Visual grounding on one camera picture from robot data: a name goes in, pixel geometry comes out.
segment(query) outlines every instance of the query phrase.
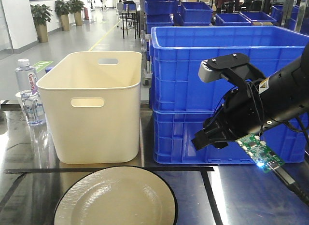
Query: robotic arm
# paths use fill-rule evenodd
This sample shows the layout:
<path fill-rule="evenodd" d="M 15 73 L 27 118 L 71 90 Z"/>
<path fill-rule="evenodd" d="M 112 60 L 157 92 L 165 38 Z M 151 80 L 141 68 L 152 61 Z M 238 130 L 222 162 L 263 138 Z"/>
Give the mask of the robotic arm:
<path fill-rule="evenodd" d="M 247 134 L 261 134 L 309 112 L 309 44 L 301 57 L 268 78 L 244 54 L 232 54 L 201 63 L 206 83 L 224 78 L 237 88 L 224 95 L 224 103 L 192 139 L 197 150 L 212 144 L 224 148 Z"/>

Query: beige plate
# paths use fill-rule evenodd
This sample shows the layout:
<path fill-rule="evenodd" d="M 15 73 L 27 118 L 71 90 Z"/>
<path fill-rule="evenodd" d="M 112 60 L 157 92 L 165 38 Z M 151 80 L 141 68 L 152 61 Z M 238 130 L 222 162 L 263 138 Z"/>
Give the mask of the beige plate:
<path fill-rule="evenodd" d="M 173 225 L 176 198 L 157 175 L 138 167 L 92 173 L 61 199 L 54 225 Z"/>

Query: white plastic bin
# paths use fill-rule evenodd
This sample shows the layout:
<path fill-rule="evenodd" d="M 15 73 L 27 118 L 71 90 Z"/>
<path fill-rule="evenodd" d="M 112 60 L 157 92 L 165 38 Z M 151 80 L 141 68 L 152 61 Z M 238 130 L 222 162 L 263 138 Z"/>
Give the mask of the white plastic bin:
<path fill-rule="evenodd" d="M 140 68 L 138 52 L 77 52 L 37 82 L 60 161 L 126 162 L 137 155 Z"/>

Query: bottle cap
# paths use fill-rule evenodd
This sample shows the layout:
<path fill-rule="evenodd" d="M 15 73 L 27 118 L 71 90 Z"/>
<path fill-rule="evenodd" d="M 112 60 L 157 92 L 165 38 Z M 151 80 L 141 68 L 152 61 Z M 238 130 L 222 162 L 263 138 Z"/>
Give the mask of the bottle cap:
<path fill-rule="evenodd" d="M 19 65 L 20 67 L 27 67 L 27 66 L 30 66 L 29 59 L 27 59 L 27 58 L 19 59 L 19 60 L 18 60 L 18 65 Z"/>

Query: circuit board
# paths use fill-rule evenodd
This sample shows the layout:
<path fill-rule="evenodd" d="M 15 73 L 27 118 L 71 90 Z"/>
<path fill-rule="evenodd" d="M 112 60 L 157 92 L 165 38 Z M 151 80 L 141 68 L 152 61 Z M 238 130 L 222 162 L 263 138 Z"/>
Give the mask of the circuit board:
<path fill-rule="evenodd" d="M 253 133 L 239 138 L 236 142 L 265 173 L 284 165 L 284 161 L 266 145 L 266 142 Z"/>

